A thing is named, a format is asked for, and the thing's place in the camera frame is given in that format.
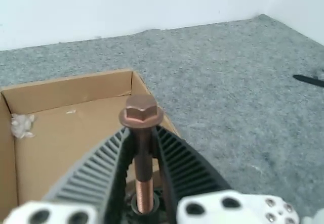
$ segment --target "screw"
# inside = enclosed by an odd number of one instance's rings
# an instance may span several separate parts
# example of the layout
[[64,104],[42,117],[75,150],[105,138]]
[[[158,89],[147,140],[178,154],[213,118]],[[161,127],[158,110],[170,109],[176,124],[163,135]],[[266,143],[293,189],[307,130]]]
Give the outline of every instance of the screw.
[[290,204],[285,204],[284,207],[289,213],[294,211],[293,207]]
[[268,206],[272,207],[275,205],[275,202],[274,200],[272,199],[266,199],[265,202],[267,203]]
[[271,213],[266,214],[265,217],[268,219],[269,222],[274,222],[276,220],[275,215]]
[[152,127],[163,120],[163,111],[151,95],[133,95],[119,114],[122,125],[131,129],[136,140],[134,156],[136,175],[136,200],[140,213],[149,213],[153,203],[152,180]]

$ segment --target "cardboard box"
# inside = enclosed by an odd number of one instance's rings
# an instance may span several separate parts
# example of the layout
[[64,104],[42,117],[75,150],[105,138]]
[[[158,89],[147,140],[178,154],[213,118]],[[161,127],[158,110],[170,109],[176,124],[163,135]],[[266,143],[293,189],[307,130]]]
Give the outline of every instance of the cardboard box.
[[[6,87],[0,94],[0,220],[40,200],[74,162],[120,127],[133,94],[150,94],[140,76],[118,70]],[[33,138],[15,139],[11,113],[34,114]],[[165,116],[162,126],[177,133]],[[158,178],[157,161],[153,163]],[[134,184],[134,167],[127,178]]]

